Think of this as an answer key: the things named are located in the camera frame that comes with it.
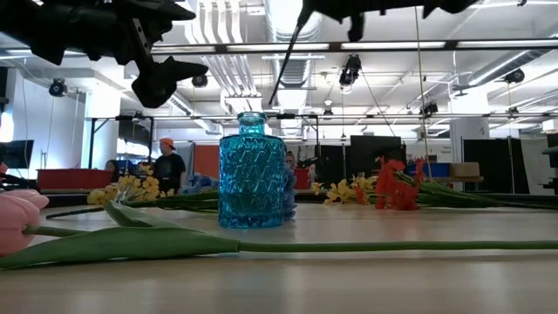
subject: white table surface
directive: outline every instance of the white table surface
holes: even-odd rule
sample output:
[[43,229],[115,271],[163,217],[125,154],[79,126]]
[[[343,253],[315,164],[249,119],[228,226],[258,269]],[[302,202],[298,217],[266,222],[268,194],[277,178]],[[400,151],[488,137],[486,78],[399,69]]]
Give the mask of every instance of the white table surface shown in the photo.
[[[50,214],[57,210],[47,209]],[[378,211],[303,204],[275,229],[221,229],[216,217],[149,209],[251,242],[558,240],[558,212]],[[94,230],[105,213],[45,221]],[[49,240],[38,237],[34,242]],[[245,254],[0,272],[0,313],[558,313],[558,252]]]

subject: monitor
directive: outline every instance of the monitor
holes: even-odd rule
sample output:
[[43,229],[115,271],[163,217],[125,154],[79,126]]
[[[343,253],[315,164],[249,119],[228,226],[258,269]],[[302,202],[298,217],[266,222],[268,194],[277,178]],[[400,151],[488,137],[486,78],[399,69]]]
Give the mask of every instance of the monitor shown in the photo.
[[395,136],[353,135],[350,137],[350,169],[352,174],[376,174],[381,164],[377,157],[388,160],[400,160],[405,163],[405,147],[401,138]]
[[0,162],[10,169],[28,169],[34,140],[13,140],[0,143]]

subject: textured glass bottle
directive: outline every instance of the textured glass bottle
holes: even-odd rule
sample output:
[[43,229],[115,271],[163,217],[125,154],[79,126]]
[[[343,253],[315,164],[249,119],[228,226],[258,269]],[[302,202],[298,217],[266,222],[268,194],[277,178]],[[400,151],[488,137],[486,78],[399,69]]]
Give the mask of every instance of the textured glass bottle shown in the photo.
[[219,224],[227,228],[269,228],[283,222],[283,141],[264,133],[265,114],[241,113],[239,135],[221,139]]

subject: pink tulip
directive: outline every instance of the pink tulip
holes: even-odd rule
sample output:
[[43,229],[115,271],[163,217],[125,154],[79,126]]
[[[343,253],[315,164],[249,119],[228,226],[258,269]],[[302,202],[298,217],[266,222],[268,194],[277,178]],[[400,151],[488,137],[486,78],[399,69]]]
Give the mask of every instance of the pink tulip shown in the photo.
[[23,231],[27,225],[39,223],[39,209],[30,201],[0,194],[0,256],[27,248],[34,235]]
[[49,203],[48,197],[40,195],[36,190],[33,189],[8,191],[2,193],[2,195],[15,196],[30,201],[39,209],[45,208],[46,205]]

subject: bottle neck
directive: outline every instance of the bottle neck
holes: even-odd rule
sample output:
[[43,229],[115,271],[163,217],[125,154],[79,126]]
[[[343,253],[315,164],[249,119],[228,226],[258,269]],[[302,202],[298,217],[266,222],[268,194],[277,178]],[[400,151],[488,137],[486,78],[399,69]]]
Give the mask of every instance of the bottle neck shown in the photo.
[[244,113],[240,118],[239,134],[264,135],[265,119],[259,113]]

